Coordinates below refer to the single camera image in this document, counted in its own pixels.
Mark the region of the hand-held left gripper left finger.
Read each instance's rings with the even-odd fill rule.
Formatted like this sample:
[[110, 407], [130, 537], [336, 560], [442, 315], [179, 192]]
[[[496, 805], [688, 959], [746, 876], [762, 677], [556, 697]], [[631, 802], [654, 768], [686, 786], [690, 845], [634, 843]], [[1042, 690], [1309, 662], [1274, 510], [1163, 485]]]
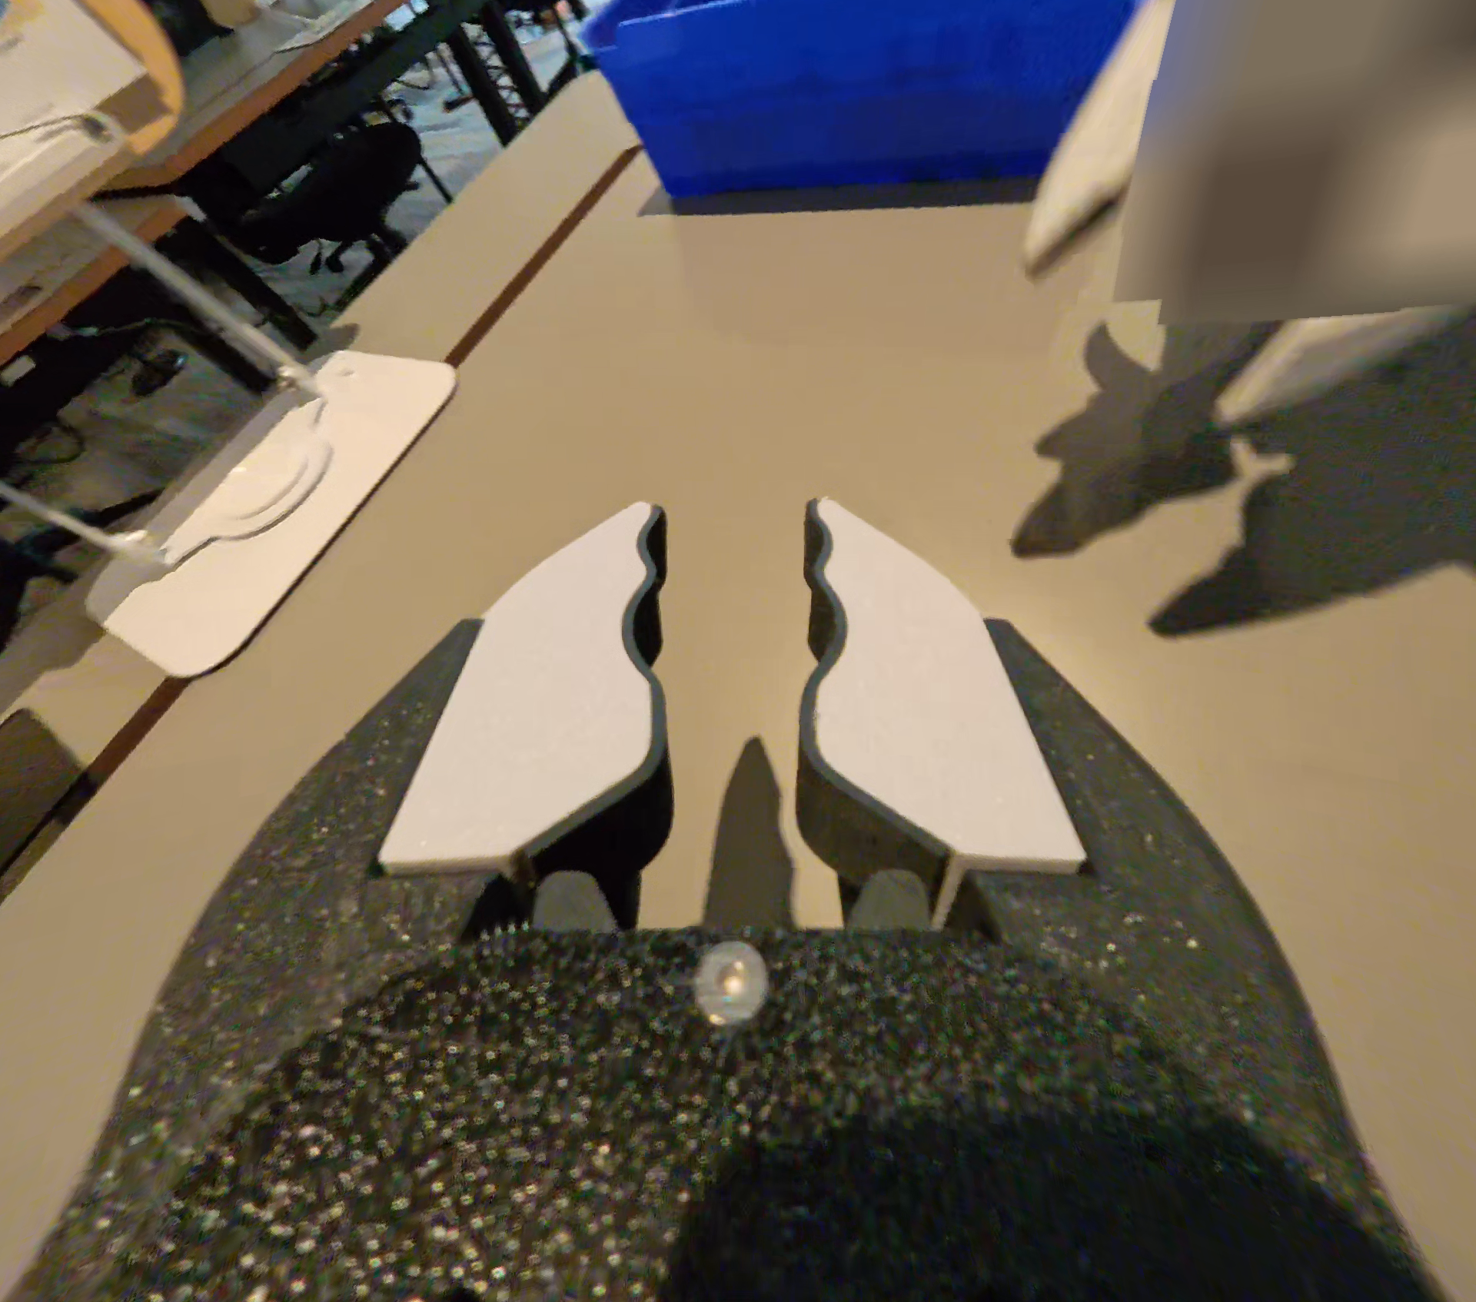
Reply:
[[470, 648], [379, 848], [393, 877], [593, 882], [616, 926], [676, 817], [656, 665], [668, 516], [634, 501], [473, 617]]

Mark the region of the blue plastic bin with blocks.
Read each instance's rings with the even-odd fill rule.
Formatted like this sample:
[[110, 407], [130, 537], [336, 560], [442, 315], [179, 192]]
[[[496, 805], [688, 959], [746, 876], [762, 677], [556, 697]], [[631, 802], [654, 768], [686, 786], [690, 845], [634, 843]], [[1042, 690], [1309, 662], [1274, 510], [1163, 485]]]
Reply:
[[1043, 173], [1149, 0], [611, 0], [585, 42], [677, 199]]

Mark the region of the poster sign stand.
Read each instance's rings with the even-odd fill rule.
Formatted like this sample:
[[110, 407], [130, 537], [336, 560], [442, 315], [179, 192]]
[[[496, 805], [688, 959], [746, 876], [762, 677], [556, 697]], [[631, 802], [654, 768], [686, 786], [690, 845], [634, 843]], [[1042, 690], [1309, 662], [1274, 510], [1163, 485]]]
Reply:
[[238, 654], [448, 405], [445, 361], [333, 351], [307, 362], [244, 321], [101, 201], [176, 130], [182, 65], [141, 0], [4, 0], [4, 259], [65, 221], [156, 279], [276, 384], [144, 527], [110, 531], [4, 482], [4, 505], [108, 562], [90, 617], [167, 676]]

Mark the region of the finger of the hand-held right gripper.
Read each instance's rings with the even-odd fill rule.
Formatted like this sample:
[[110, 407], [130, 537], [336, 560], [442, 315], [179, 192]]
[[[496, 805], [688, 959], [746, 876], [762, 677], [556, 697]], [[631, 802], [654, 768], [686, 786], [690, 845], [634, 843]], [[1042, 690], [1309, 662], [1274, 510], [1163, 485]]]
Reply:
[[1148, 0], [1134, 13], [1051, 155], [1023, 242], [1029, 273], [1046, 270], [1128, 190], [1175, 1]]

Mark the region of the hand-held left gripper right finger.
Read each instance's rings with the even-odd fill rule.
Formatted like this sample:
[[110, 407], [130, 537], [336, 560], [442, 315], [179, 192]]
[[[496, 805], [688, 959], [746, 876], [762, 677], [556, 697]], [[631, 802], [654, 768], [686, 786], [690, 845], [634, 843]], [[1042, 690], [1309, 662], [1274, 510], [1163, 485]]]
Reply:
[[836, 497], [805, 511], [796, 819], [848, 929], [943, 929], [974, 874], [1079, 877], [1092, 853], [991, 620]]

